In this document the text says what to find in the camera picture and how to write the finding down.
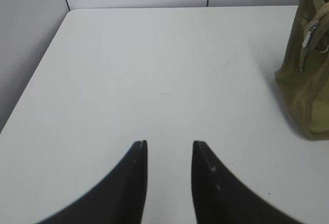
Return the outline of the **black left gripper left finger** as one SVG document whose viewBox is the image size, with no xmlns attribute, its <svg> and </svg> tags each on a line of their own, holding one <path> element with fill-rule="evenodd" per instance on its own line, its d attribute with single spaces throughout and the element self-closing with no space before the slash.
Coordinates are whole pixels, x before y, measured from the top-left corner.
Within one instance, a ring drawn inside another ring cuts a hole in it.
<svg viewBox="0 0 329 224">
<path fill-rule="evenodd" d="M 42 222 L 141 223 L 147 182 L 147 142 L 136 141 L 96 186 Z"/>
</svg>

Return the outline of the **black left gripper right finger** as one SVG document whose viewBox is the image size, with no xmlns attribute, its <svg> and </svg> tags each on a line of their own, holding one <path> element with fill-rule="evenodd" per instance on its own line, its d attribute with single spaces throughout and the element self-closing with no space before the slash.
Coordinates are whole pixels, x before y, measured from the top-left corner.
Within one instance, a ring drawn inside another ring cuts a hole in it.
<svg viewBox="0 0 329 224">
<path fill-rule="evenodd" d="M 207 143 L 193 142 L 191 190 L 197 223 L 290 223 L 240 182 Z"/>
</svg>

